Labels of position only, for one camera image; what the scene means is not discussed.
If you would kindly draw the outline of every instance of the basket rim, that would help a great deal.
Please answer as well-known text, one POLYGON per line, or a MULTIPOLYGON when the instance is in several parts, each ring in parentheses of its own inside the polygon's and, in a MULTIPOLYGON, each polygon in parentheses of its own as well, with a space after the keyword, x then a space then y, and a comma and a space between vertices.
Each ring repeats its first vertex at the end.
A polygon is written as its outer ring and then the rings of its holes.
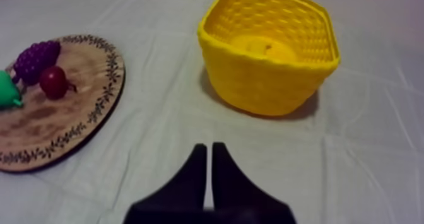
POLYGON ((306 6, 308 6, 311 10, 315 11, 316 13, 320 14, 322 18, 324 19, 324 25, 326 26, 327 34, 330 41, 330 50, 333 59, 329 62, 295 62, 295 61, 284 61, 281 59, 275 59, 275 58, 269 58, 266 56, 261 56, 259 54, 252 55, 247 53, 246 51, 242 49, 237 49, 234 47, 231 47, 228 43, 224 43, 222 41, 219 41, 218 39, 212 37, 206 30, 204 29, 204 26, 206 24, 206 21, 208 20, 212 10, 216 7, 216 5, 221 0, 215 0, 209 10, 206 12, 205 16, 202 18, 199 28, 197 30, 197 35, 199 37, 200 41, 206 42, 208 45, 213 46, 215 48, 218 48, 222 51, 227 51, 231 54, 235 54, 239 57, 248 58, 249 60, 254 60, 256 62, 260 62, 261 64, 267 64, 272 67, 276 68, 282 68, 281 65, 284 65, 284 69, 293 68, 293 69, 313 69, 316 71, 332 71, 337 68, 338 64, 340 63, 340 53, 336 41, 336 37, 333 32, 333 26, 331 23, 331 19, 322 6, 318 5, 317 3, 311 1, 311 0, 293 0, 298 1, 306 6))

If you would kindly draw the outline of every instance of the white tablecloth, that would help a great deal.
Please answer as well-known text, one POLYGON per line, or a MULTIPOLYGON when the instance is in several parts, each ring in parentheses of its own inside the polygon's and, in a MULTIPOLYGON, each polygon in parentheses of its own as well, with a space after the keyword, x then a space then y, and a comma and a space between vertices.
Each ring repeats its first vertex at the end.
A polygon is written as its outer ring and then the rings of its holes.
POLYGON ((196 37, 211 2, 0 0, 0 68, 32 42, 92 33, 117 46, 127 71, 116 110, 82 150, 34 174, 0 173, 0 223, 121 223, 195 143, 213 141, 301 224, 424 223, 424 54, 409 27, 421 16, 359 22, 372 7, 350 19, 344 0, 327 5, 343 62, 314 113, 267 120, 226 107, 211 89, 196 37))

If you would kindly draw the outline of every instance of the red cherry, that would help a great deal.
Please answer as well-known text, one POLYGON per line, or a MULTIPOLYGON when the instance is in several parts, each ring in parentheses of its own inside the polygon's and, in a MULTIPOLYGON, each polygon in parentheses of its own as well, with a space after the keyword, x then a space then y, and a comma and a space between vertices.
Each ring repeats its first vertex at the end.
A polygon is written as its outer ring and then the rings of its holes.
POLYGON ((58 66, 45 69, 40 77, 40 87, 47 98, 57 100, 65 96, 69 88, 65 72, 58 66))

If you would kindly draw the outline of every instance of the green pear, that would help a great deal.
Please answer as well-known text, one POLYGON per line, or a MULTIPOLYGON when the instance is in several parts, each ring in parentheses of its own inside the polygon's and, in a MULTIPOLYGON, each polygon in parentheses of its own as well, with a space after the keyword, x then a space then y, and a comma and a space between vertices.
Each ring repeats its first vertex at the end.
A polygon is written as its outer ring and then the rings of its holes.
POLYGON ((12 82, 12 78, 5 71, 0 71, 0 109, 21 107, 21 95, 12 82))

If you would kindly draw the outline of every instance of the floral border pattern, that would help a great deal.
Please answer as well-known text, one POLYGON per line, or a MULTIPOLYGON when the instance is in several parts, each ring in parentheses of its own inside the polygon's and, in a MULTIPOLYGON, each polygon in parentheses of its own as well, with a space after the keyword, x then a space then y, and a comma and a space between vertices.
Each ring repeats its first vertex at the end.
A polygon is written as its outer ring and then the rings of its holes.
POLYGON ((64 148, 71 139, 81 135, 87 128, 87 124, 95 124, 99 120, 99 116, 103 115, 105 105, 111 101, 111 98, 119 93, 116 91, 115 84, 118 83, 118 78, 122 75, 118 73, 118 55, 115 53, 115 46, 108 43, 106 40, 93 36, 93 35, 71 35, 59 39, 60 42, 72 44, 89 44, 94 45, 98 49, 102 49, 107 54, 107 70, 106 77, 108 84, 103 87, 102 95, 97 98, 97 102, 93 110, 87 115, 86 123, 80 122, 79 124, 71 127, 71 129, 53 139, 50 145, 45 148, 36 147, 32 150, 22 150, 18 152, 3 153, 0 151, 0 162, 3 164, 11 165, 13 163, 30 163, 37 159, 51 158, 52 154, 64 148))

